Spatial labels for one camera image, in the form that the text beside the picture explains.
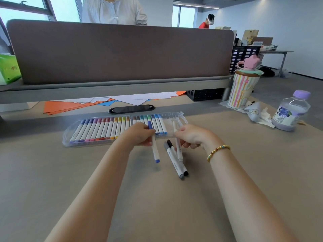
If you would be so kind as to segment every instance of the marker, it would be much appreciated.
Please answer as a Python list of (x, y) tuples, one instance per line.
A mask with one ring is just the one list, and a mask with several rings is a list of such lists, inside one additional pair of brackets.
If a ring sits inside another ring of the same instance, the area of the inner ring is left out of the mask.
[(155, 120), (156, 120), (159, 134), (164, 134), (163, 128), (161, 127), (161, 124), (159, 122), (158, 114), (155, 114)]
[[(174, 127), (174, 132), (177, 132), (177, 126), (176, 122), (173, 121), (173, 127)], [(177, 150), (177, 157), (179, 161), (183, 161), (183, 154), (182, 154), (182, 148), (181, 148), (181, 142), (179, 138), (176, 138), (176, 150)]]
[(79, 126), (76, 128), (76, 130), (75, 130), (75, 132), (74, 132), (73, 136), (71, 137), (71, 140), (69, 141), (70, 143), (73, 143), (73, 142), (74, 142), (75, 138), (76, 138), (76, 137), (77, 137), (77, 135), (79, 134), (79, 132), (80, 132), (80, 130), (81, 130), (81, 128), (82, 128), (82, 126), (84, 125), (85, 121), (86, 121), (86, 120), (83, 120), (83, 121), (79, 124)]
[(187, 171), (186, 167), (184, 166), (182, 161), (178, 161), (174, 146), (169, 139), (167, 140), (167, 144), (168, 144), (169, 148), (171, 149), (172, 155), (174, 156), (174, 159), (176, 159), (178, 166), (181, 169), (181, 171), (183, 172), (184, 176), (188, 176), (188, 171)]
[(166, 126), (165, 126), (164, 121), (163, 121), (163, 118), (162, 118), (162, 116), (160, 114), (158, 114), (158, 118), (159, 118), (159, 122), (160, 122), (160, 124), (162, 126), (162, 129), (164, 131), (164, 134), (167, 134)]
[(103, 118), (102, 121), (101, 121), (101, 123), (100, 123), (100, 127), (99, 127), (99, 130), (98, 130), (98, 133), (97, 133), (97, 135), (95, 137), (95, 140), (96, 141), (100, 140), (100, 138), (101, 138), (102, 131), (103, 131), (103, 127), (105, 125), (105, 121), (106, 120), (107, 120), (107, 118)]
[(95, 118), (93, 123), (92, 123), (92, 126), (91, 126), (90, 130), (88, 131), (88, 134), (86, 135), (86, 138), (85, 138), (86, 142), (90, 141), (92, 133), (94, 132), (94, 128), (95, 128), (97, 122), (98, 122), (98, 118)]
[(105, 136), (107, 135), (107, 128), (109, 126), (109, 123), (110, 123), (110, 117), (108, 117), (104, 123), (104, 126), (103, 126), (103, 130), (102, 130), (102, 134), (101, 134), (101, 137), (100, 137), (100, 140), (104, 140), (105, 139)]
[(94, 131), (93, 131), (93, 133), (91, 135), (90, 141), (95, 141), (95, 137), (97, 136), (101, 121), (102, 121), (102, 118), (99, 118), (97, 123), (95, 124), (95, 128), (94, 128)]
[(156, 124), (155, 116), (153, 114), (151, 115), (151, 122), (152, 122), (152, 126), (156, 130), (155, 134), (158, 135), (159, 131), (158, 131), (158, 127), (157, 127), (157, 124)]
[[(151, 121), (148, 121), (148, 127), (149, 129), (153, 129), (152, 125), (151, 125)], [(155, 136), (151, 136), (151, 142), (152, 142), (152, 152), (154, 153), (154, 158), (156, 163), (160, 162), (160, 158), (159, 158), (159, 153), (158, 153), (158, 149), (157, 149), (157, 144), (156, 144), (156, 139)]]
[(184, 179), (185, 179), (184, 174), (183, 174), (183, 172), (180, 170), (180, 168), (179, 168), (179, 166), (178, 166), (178, 162), (176, 161), (176, 159), (175, 159), (175, 158), (174, 158), (174, 156), (172, 155), (171, 149), (169, 148), (169, 146), (168, 146), (167, 142), (165, 142), (165, 143), (164, 143), (164, 147), (165, 147), (165, 149), (166, 149), (166, 151), (167, 151), (167, 153), (168, 153), (169, 158), (171, 159), (171, 161), (172, 161), (172, 163), (173, 163), (173, 165), (174, 165), (174, 167), (175, 167), (175, 170), (176, 170), (176, 172), (177, 172), (178, 176), (180, 177), (180, 179), (181, 179), (181, 180), (184, 180)]
[(118, 117), (114, 118), (113, 125), (112, 125), (112, 131), (110, 135), (110, 139), (114, 139), (116, 135), (116, 130), (117, 130), (117, 123), (118, 123)]
[(146, 125), (148, 125), (148, 118), (146, 115), (143, 116), (143, 121)]
[(107, 134), (105, 134), (105, 139), (110, 139), (112, 125), (113, 125), (113, 117), (110, 118), (109, 126), (107, 127)]
[(136, 124), (136, 117), (135, 116), (132, 117), (132, 125), (134, 125), (134, 124)]
[(117, 129), (116, 129), (116, 139), (119, 137), (120, 135), (120, 130), (121, 130), (121, 121), (122, 121), (122, 117), (119, 116), (118, 118), (118, 124), (117, 124)]
[(76, 136), (76, 138), (74, 140), (75, 143), (80, 141), (80, 139), (81, 139), (81, 137), (82, 137), (82, 135), (83, 135), (89, 121), (90, 121), (90, 119), (85, 120), (85, 123), (83, 124), (79, 134)]
[(127, 118), (126, 118), (126, 129), (125, 130), (127, 130), (129, 128), (129, 126), (130, 126), (130, 117), (127, 116)]
[(85, 131), (84, 131), (84, 133), (83, 133), (83, 135), (82, 135), (82, 137), (81, 137), (81, 139), (80, 139), (80, 142), (84, 142), (84, 141), (85, 141), (85, 138), (86, 138), (86, 136), (87, 136), (88, 132), (89, 132), (89, 131), (90, 131), (90, 129), (91, 129), (91, 126), (92, 126), (93, 120), (94, 120), (94, 119), (90, 119), (89, 123), (87, 124), (87, 127), (85, 128)]
[(123, 116), (122, 117), (122, 122), (121, 122), (121, 130), (120, 130), (120, 134), (122, 134), (124, 132), (124, 129), (126, 127), (126, 117)]

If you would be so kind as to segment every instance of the blue paper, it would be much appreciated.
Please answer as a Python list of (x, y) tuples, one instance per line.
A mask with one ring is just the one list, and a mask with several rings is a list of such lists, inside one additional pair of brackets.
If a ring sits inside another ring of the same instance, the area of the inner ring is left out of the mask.
[(113, 104), (116, 100), (111, 100), (111, 101), (108, 101), (108, 102), (104, 102), (104, 103), (100, 103), (98, 105), (104, 105), (104, 106), (110, 106), (111, 104)]

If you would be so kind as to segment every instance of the left hand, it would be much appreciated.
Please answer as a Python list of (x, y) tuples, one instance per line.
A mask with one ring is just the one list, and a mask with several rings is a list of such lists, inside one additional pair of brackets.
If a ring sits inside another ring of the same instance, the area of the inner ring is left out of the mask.
[(155, 129), (149, 129), (144, 123), (137, 122), (125, 130), (117, 140), (123, 139), (124, 141), (130, 141), (133, 146), (151, 146), (151, 136), (153, 136), (155, 132)]

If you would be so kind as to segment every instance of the hand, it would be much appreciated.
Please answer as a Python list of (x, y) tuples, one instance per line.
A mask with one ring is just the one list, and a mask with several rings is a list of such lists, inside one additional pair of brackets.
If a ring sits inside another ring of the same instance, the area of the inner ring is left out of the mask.
[(137, 122), (125, 130), (117, 140), (126, 141), (132, 146), (151, 146), (151, 136), (153, 136), (155, 132), (155, 129), (149, 129), (144, 123)]
[(212, 131), (191, 124), (182, 126), (179, 131), (175, 132), (175, 137), (181, 140), (181, 145), (184, 148), (195, 149), (202, 145), (206, 151), (210, 149), (212, 151), (218, 146), (224, 145), (224, 142)]

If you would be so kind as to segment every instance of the brown fabric partition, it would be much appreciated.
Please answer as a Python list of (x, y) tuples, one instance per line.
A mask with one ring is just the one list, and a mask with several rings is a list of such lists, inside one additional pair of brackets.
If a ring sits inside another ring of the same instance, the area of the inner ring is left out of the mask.
[(11, 20), (25, 84), (228, 75), (226, 30)]

